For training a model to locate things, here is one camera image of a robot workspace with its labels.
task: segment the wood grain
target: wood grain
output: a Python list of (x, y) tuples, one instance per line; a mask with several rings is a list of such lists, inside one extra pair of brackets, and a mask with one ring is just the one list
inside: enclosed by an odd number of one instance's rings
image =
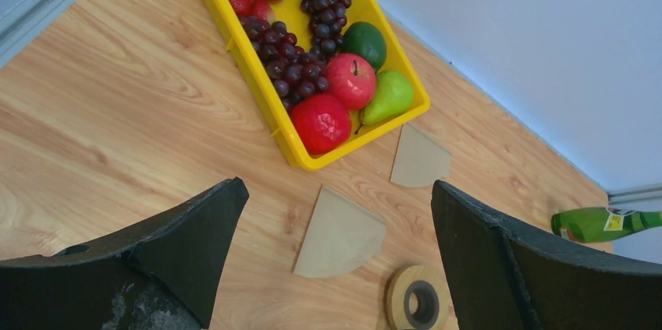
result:
[[(548, 228), (605, 193), (400, 28), (432, 97), (415, 124), (453, 155), (455, 186)], [(384, 329), (388, 277), (442, 271), (430, 188), (389, 183), (399, 131), (319, 172), (287, 166), (202, 0), (78, 0), (0, 69), (0, 258), (53, 254), (239, 176), (251, 199), (214, 329)], [(351, 274), (291, 274), (325, 183), (387, 222)], [(457, 320), (449, 316), (449, 328)]]

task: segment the baseboard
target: baseboard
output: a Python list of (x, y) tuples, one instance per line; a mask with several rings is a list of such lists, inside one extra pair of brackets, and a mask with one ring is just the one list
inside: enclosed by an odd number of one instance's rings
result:
[(76, 0), (23, 0), (0, 20), (0, 68)]

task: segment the grape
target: grape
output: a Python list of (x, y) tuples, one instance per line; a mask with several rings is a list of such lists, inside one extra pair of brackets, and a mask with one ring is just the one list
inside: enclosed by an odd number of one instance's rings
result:
[(333, 23), (334, 20), (336, 20), (336, 14), (333, 13), (333, 10), (327, 9), (323, 11), (322, 14), (319, 15), (319, 18), (322, 20), (323, 23), (331, 24)]
[(326, 39), (322, 42), (320, 48), (322, 49), (322, 53), (332, 55), (336, 53), (336, 42), (333, 39)]
[(271, 28), (274, 29), (274, 31), (284, 30), (285, 32), (287, 32), (287, 25), (285, 24), (285, 22), (276, 21), (271, 25)]
[(292, 92), (290, 94), (290, 100), (292, 101), (293, 104), (298, 104), (304, 100), (304, 98), (297, 92)]
[(301, 7), (302, 12), (310, 12), (311, 9), (311, 3), (310, 0), (301, 0), (301, 4), (299, 5)]
[(312, 53), (312, 50), (310, 53), (305, 53), (304, 55), (301, 56), (299, 59), (299, 62), (306, 65), (308, 63), (314, 62), (317, 59), (317, 56)]
[(290, 43), (283, 42), (280, 45), (280, 48), (278, 50), (281, 56), (285, 57), (288, 61), (292, 61), (296, 56), (297, 53), (294, 50), (294, 45)]
[(321, 11), (321, 10), (324, 10), (324, 9), (328, 9), (329, 5), (331, 5), (331, 3), (329, 2), (329, 0), (314, 0), (312, 5), (313, 5), (313, 7), (315, 7), (315, 10)]
[(338, 18), (342, 18), (347, 14), (347, 8), (345, 5), (337, 3), (333, 5), (333, 14), (335, 14)]
[(251, 22), (246, 26), (246, 35), (251, 40), (257, 40), (260, 38), (262, 31), (260, 30), (260, 24), (257, 22)]
[(346, 8), (350, 8), (351, 6), (351, 0), (338, 0), (341, 4), (345, 5)]
[(274, 80), (272, 84), (279, 97), (284, 98), (290, 93), (290, 85), (285, 80)]
[(311, 21), (308, 23), (308, 29), (309, 29), (311, 32), (314, 33), (315, 30), (317, 29), (318, 24), (319, 24), (319, 23), (317, 23), (317, 21), (315, 21), (315, 20), (311, 20)]
[(315, 85), (311, 82), (308, 82), (307, 80), (303, 81), (297, 88), (297, 94), (299, 94), (299, 96), (302, 98), (309, 98), (315, 94)]
[(339, 34), (340, 31), (342, 31), (342, 30), (343, 30), (343, 27), (342, 27), (342, 26), (340, 25), (340, 23), (338, 23), (338, 22), (333, 22), (333, 23), (331, 23), (331, 25), (329, 26), (329, 32), (330, 32), (332, 35), (337, 35), (337, 34)]
[(278, 34), (274, 30), (269, 30), (265, 32), (265, 35), (262, 37), (262, 40), (265, 42), (265, 44), (273, 44), (273, 45), (276, 45), (280, 42)]
[(262, 45), (262, 49), (260, 49), (260, 59), (262, 60), (262, 63), (267, 63), (276, 57), (278, 57), (278, 49), (276, 49), (275, 45)]
[(241, 23), (241, 26), (242, 26), (244, 29), (246, 28), (246, 25), (249, 24), (250, 22), (251, 22), (251, 20), (248, 19), (247, 16), (240, 16), (240, 17), (239, 17), (239, 23)]
[(297, 44), (297, 35), (289, 33), (285, 36), (285, 42), (290, 43), (292, 45)]
[(281, 61), (271, 61), (267, 65), (266, 70), (270, 79), (280, 79), (280, 77), (283, 75), (283, 63)]
[(304, 68), (301, 70), (301, 75), (305, 79), (309, 80), (315, 80), (319, 76), (319, 68), (317, 67), (316, 64), (313, 63), (308, 63)]
[(301, 65), (292, 65), (285, 70), (283, 76), (286, 82), (291, 85), (299, 84), (301, 81)]
[(317, 59), (322, 57), (322, 49), (319, 47), (319, 45), (313, 45), (309, 53), (314, 55)]
[(263, 33), (271, 26), (267, 20), (258, 20), (258, 23), (260, 24), (260, 31)]
[(333, 40), (336, 42), (336, 48), (341, 49), (343, 47), (343, 44), (345, 44), (345, 38), (343, 35), (338, 35), (333, 38)]
[(326, 92), (329, 89), (329, 81), (324, 76), (320, 76), (315, 82), (315, 87), (320, 92)]
[(292, 108), (294, 108), (294, 103), (290, 99), (284, 98), (281, 101), (283, 102), (283, 107), (285, 107), (287, 112), (290, 112)]
[(315, 28), (315, 36), (319, 37), (320, 39), (326, 39), (329, 37), (329, 26), (327, 26), (324, 23), (320, 23), (316, 28)]

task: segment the lime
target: lime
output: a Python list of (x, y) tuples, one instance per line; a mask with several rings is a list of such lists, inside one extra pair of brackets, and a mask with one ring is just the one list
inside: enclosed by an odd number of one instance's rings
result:
[(378, 71), (386, 61), (386, 41), (377, 27), (356, 22), (345, 31), (342, 52), (360, 55)]

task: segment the fruit tray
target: fruit tray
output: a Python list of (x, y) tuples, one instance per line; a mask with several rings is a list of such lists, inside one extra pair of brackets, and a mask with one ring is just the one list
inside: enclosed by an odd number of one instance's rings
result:
[[(226, 40), (226, 49), (230, 51), (237, 61), (239, 70), (251, 89), (258, 106), (262, 110), (272, 136), (276, 139), (290, 165), (307, 170), (317, 170), (334, 162), (366, 145), (370, 141), (403, 125), (413, 118), (426, 112), (430, 107), (429, 96), (421, 85), (409, 59), (400, 46), (393, 30), (384, 16), (376, 0), (353, 0), (353, 5), (347, 10), (345, 31), (353, 22), (365, 21), (377, 27), (386, 40), (386, 62), (382, 70), (393, 69), (407, 77), (414, 89), (414, 101), (409, 109), (392, 119), (374, 126), (364, 126), (359, 134), (351, 134), (349, 140), (321, 155), (310, 155), (297, 134), (286, 109), (283, 107), (271, 80), (269, 79), (258, 54), (253, 49), (251, 41), (245, 34), (240, 20), (233, 11), (229, 0), (204, 0), (209, 12)], [(287, 24), (289, 32), (299, 38), (300, 46), (306, 51), (310, 48), (311, 35), (308, 32), (308, 16), (300, 10), (301, 0), (282, 0), (272, 5), (278, 20)], [(360, 123), (358, 113), (352, 112), (353, 128)]]

